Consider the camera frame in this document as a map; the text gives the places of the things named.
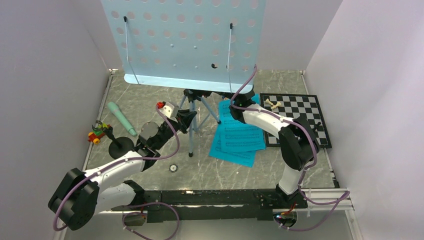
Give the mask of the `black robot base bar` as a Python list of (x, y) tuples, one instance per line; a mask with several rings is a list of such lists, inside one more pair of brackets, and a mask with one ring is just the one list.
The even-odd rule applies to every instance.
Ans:
[(140, 210), (147, 212), (148, 223), (175, 220), (257, 219), (271, 221), (275, 213), (304, 210), (307, 201), (301, 194), (286, 197), (282, 191), (266, 189), (227, 190), (147, 190), (142, 200), (120, 204), (113, 211)]

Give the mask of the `mint green toy microphone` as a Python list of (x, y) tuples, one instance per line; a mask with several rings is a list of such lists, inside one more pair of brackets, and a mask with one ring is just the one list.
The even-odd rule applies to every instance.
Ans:
[(118, 121), (122, 124), (122, 126), (128, 131), (130, 135), (133, 137), (137, 136), (137, 132), (133, 125), (129, 122), (129, 120), (122, 113), (119, 106), (114, 102), (108, 102), (107, 107), (109, 111), (118, 119)]

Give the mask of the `teal sheet music page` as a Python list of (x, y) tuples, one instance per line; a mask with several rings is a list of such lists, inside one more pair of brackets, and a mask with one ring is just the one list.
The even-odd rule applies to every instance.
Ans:
[(234, 152), (223, 150), (222, 147), (224, 145), (221, 143), (221, 132), (219, 129), (215, 132), (208, 155), (218, 160), (252, 168), (255, 162), (256, 151)]
[(221, 149), (227, 153), (265, 150), (263, 130), (251, 124), (235, 120), (230, 113), (230, 101), (219, 102)]

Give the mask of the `black microphone desk stand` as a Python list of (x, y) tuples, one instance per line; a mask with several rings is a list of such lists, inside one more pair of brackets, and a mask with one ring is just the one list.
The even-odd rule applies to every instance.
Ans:
[(133, 141), (128, 137), (115, 137), (112, 126), (108, 126), (100, 120), (96, 120), (95, 123), (97, 126), (92, 125), (92, 129), (94, 131), (102, 131), (111, 140), (108, 147), (108, 153), (113, 159), (116, 160), (124, 156), (135, 146)]

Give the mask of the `cream chess piece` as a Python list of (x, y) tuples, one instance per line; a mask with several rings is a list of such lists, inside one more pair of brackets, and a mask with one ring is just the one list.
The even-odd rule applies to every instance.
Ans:
[(272, 103), (268, 98), (264, 101), (266, 104), (270, 105), (271, 107), (274, 106), (274, 103)]
[(277, 103), (275, 103), (275, 104), (273, 103), (273, 104), (272, 104), (272, 106), (271, 106), (271, 110), (277, 109), (277, 108), (278, 108), (278, 107), (280, 107), (281, 105), (282, 105), (282, 104), (281, 104), (281, 102), (279, 102), (279, 101), (278, 101)]

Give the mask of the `black chess piece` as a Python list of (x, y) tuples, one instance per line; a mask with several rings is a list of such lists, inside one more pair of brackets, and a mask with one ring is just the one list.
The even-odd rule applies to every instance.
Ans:
[(315, 125), (314, 125), (314, 128), (313, 128), (313, 130), (315, 131), (315, 130), (317, 130), (320, 126), (322, 125), (322, 123), (321, 122), (318, 122), (318, 123), (316, 123)]

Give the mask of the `light blue music stand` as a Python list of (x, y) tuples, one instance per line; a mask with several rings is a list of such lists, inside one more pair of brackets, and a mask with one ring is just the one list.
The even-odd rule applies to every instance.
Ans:
[(104, 0), (102, 7), (127, 83), (253, 92), (264, 0)]

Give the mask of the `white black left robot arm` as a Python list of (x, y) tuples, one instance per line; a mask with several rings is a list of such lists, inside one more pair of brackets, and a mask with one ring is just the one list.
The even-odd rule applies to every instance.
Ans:
[(55, 214), (53, 228), (78, 230), (96, 214), (114, 207), (139, 209), (144, 203), (144, 189), (126, 177), (141, 173), (156, 161), (164, 160), (159, 150), (178, 132), (187, 133), (197, 112), (189, 109), (158, 110), (162, 124), (145, 123), (136, 142), (118, 137), (108, 152), (113, 161), (97, 168), (69, 170), (48, 202)]

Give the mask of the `red green brick toy car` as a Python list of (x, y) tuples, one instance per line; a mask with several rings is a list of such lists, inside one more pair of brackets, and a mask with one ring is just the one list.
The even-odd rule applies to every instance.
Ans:
[(101, 142), (101, 138), (105, 136), (103, 128), (110, 128), (110, 124), (97, 123), (96, 126), (92, 126), (92, 131), (88, 133), (87, 141), (97, 145)]

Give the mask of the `black white chessboard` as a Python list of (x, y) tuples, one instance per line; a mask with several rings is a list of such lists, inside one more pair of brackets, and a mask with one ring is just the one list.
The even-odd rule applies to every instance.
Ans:
[[(316, 123), (321, 122), (322, 125), (317, 130), (314, 130), (315, 138), (321, 148), (331, 149), (333, 147), (319, 99), (316, 95), (260, 93), (258, 99), (263, 108), (275, 114), (293, 119), (306, 118), (312, 130), (314, 130)], [(266, 99), (269, 99), (274, 104), (281, 102), (281, 106), (271, 110), (271, 106), (265, 103)]]

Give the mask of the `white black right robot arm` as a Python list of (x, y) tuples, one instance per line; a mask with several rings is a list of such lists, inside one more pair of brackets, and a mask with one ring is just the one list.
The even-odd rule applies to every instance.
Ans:
[(253, 91), (248, 94), (236, 91), (230, 97), (229, 110), (235, 120), (258, 127), (277, 138), (284, 170), (275, 199), (280, 207), (288, 208), (295, 202), (295, 193), (301, 189), (306, 170), (317, 163), (320, 145), (306, 117), (279, 115), (253, 101), (253, 95)]

